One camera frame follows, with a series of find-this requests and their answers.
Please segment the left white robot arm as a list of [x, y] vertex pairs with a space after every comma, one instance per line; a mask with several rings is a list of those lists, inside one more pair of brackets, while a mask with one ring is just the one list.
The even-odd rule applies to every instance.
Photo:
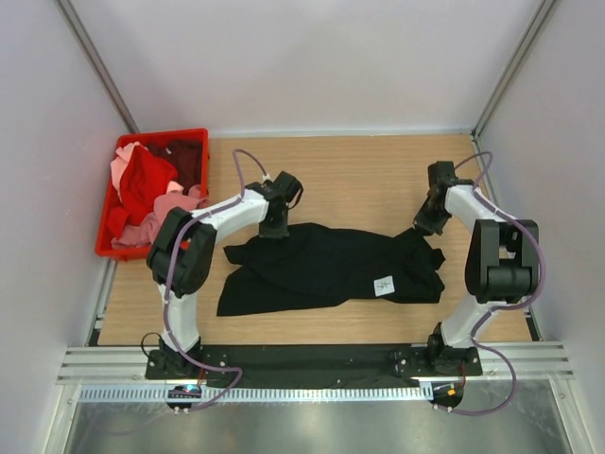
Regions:
[[240, 194], [208, 208], [168, 212], [147, 255], [163, 298], [164, 323], [159, 347], [147, 353], [147, 379], [193, 378], [201, 371], [198, 292], [209, 276], [216, 244], [253, 224], [261, 237], [287, 237], [288, 212], [302, 193], [301, 182], [282, 171], [275, 180], [249, 183]]

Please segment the black t shirt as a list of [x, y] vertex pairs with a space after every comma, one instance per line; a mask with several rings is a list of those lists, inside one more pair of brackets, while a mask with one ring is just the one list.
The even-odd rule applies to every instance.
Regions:
[[282, 239], [255, 236], [225, 247], [236, 269], [225, 281], [217, 316], [334, 307], [348, 300], [436, 304], [445, 290], [442, 251], [413, 228], [384, 236], [302, 223], [288, 232]]

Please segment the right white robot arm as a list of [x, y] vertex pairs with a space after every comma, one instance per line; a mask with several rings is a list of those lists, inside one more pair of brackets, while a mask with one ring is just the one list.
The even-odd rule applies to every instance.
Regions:
[[467, 295], [438, 323], [423, 350], [431, 373], [453, 375], [478, 363], [478, 336], [497, 313], [515, 310], [536, 294], [544, 258], [537, 223], [501, 211], [477, 183], [457, 176], [453, 162], [438, 161], [427, 174], [428, 192], [414, 228], [423, 236], [440, 235], [447, 221], [457, 218], [471, 234], [464, 269]]

